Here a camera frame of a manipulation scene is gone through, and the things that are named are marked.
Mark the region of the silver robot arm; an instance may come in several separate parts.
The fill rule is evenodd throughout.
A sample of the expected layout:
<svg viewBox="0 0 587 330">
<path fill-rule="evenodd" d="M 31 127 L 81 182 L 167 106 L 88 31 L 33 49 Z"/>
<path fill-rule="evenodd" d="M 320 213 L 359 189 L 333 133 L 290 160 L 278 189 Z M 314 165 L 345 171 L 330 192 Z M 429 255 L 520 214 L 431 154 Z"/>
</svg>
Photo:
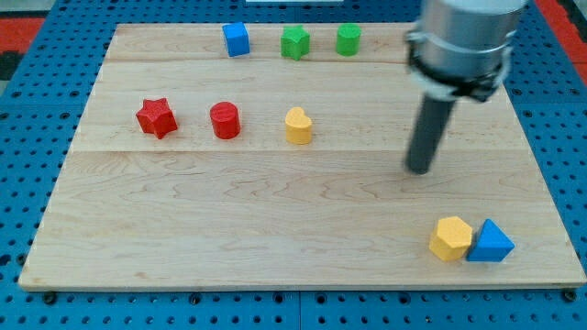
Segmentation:
<svg viewBox="0 0 587 330">
<path fill-rule="evenodd" d="M 526 5 L 527 0 L 424 0 L 405 34 L 408 68 L 424 95 L 487 101 L 508 75 Z"/>
</svg>

